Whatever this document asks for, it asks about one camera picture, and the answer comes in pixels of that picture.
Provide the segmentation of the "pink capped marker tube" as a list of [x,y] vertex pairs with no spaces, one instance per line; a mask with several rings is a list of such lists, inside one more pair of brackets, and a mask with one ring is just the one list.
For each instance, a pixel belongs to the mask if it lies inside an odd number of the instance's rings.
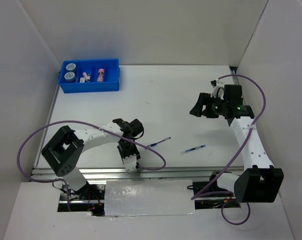
[[100,68],[98,70],[98,77],[97,77],[97,82],[101,83],[104,81],[104,74],[105,74],[105,69]]

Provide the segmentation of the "pink white mini stapler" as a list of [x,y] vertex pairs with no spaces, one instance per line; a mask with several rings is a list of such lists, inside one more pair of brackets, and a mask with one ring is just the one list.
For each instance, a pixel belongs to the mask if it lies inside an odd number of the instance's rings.
[[85,82],[90,82],[90,74],[83,72],[82,75],[83,78],[85,78]]

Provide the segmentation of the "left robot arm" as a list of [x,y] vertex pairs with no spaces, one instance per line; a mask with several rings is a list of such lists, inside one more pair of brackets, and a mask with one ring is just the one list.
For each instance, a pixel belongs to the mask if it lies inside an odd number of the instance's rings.
[[102,130],[72,130],[66,125],[48,141],[41,154],[56,176],[67,182],[72,194],[79,200],[86,200],[91,192],[97,193],[97,188],[88,183],[76,166],[80,155],[104,144],[117,143],[126,171],[129,174],[136,172],[140,153],[133,142],[138,139],[138,135],[144,135],[144,127],[138,119],[132,122],[114,119],[104,125]]

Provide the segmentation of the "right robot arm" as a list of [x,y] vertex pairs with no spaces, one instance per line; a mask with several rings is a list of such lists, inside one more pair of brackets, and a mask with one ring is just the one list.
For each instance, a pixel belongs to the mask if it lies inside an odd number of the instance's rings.
[[223,93],[219,93],[219,86],[214,87],[213,93],[200,93],[190,114],[212,119],[223,116],[227,120],[240,145],[244,171],[240,176],[220,171],[193,199],[202,197],[209,189],[214,196],[220,196],[225,190],[232,192],[240,203],[272,203],[284,173],[274,166],[265,152],[255,126],[257,117],[249,105],[243,104],[242,87],[226,84],[221,88]]

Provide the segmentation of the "dark blue gel pen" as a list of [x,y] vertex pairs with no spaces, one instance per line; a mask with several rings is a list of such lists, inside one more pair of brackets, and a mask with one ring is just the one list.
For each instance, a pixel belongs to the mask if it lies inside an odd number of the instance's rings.
[[193,152],[193,151],[196,151],[196,150],[199,150],[199,149],[202,149],[202,148],[205,148],[206,145],[203,144],[203,145],[199,145],[199,146],[195,146],[195,147],[192,147],[192,148],[189,148],[189,149],[186,149],[186,150],[182,150],[180,151],[180,154],[183,155],[183,154],[187,154],[189,152]]

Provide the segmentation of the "blue clear ballpoint pen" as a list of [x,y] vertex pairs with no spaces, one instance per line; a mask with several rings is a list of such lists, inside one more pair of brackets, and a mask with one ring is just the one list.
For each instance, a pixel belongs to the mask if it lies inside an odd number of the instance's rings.
[[163,143],[163,142],[165,142],[165,141],[168,141],[168,140],[170,140],[171,139],[171,137],[167,137],[167,138],[165,138],[165,139],[163,139],[163,140],[160,140],[160,141],[158,141],[158,142],[155,142],[155,143],[152,143],[152,144],[149,144],[147,147],[148,148],[152,148],[152,147],[154,147],[154,146],[156,146],[156,145],[159,145],[159,144],[161,144],[161,143]]

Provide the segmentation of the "silver foil cover sheet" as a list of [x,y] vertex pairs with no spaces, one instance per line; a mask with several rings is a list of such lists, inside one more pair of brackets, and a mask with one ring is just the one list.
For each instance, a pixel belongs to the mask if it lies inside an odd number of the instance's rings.
[[104,212],[112,217],[195,214],[191,180],[108,181]]

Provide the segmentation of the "blue compartment tray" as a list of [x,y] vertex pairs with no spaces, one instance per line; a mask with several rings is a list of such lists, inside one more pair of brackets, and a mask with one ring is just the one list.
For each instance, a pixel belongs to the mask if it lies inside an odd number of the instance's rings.
[[[67,73],[65,66],[71,62],[77,64],[76,81],[67,83],[64,80],[64,75]],[[105,69],[103,82],[97,82],[99,69]],[[83,72],[90,74],[90,82],[79,83]],[[113,92],[119,90],[119,76],[119,60],[116,58],[65,60],[60,69],[58,84],[66,94]]]

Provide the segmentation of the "aluminium front rail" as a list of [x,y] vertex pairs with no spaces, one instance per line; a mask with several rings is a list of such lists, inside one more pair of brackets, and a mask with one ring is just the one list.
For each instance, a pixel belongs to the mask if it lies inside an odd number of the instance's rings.
[[106,180],[208,179],[222,167],[167,167],[158,171],[140,170],[127,173],[124,168],[81,168],[89,182]]

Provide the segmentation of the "aluminium rail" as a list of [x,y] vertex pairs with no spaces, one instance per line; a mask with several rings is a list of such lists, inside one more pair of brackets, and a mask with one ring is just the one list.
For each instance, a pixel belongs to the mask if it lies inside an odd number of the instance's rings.
[[240,118],[235,118],[232,121],[230,127],[235,134],[240,148],[231,158],[229,164],[231,165],[233,161],[235,161],[235,159],[239,155],[241,155],[245,170],[251,169],[254,166],[257,166],[259,169],[269,169],[274,164],[266,154],[266,151],[263,147],[263,144],[256,128],[256,122],[261,117],[266,108],[266,96],[261,87],[254,80],[240,74],[236,76],[247,79],[259,89],[263,98],[263,106],[262,110],[255,118],[251,118],[249,116],[242,116]]
[[124,168],[81,168],[89,182],[106,180],[208,179],[222,167],[167,167],[158,171],[140,170],[127,173]]

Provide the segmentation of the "aluminium right rail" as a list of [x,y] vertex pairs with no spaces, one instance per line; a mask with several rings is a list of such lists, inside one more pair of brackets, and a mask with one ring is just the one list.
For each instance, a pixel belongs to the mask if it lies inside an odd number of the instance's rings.
[[251,169],[254,166],[257,166],[259,169],[269,169],[274,164],[266,154],[266,151],[263,147],[263,144],[256,128],[256,122],[261,117],[266,108],[266,96],[261,87],[254,80],[240,74],[236,76],[247,79],[259,89],[263,98],[263,106],[262,110],[255,118],[251,118],[249,116],[242,116],[240,118],[235,118],[232,121],[230,127],[235,134],[240,148],[231,158],[229,164],[231,165],[233,161],[235,161],[235,159],[239,155],[241,155],[245,170]]

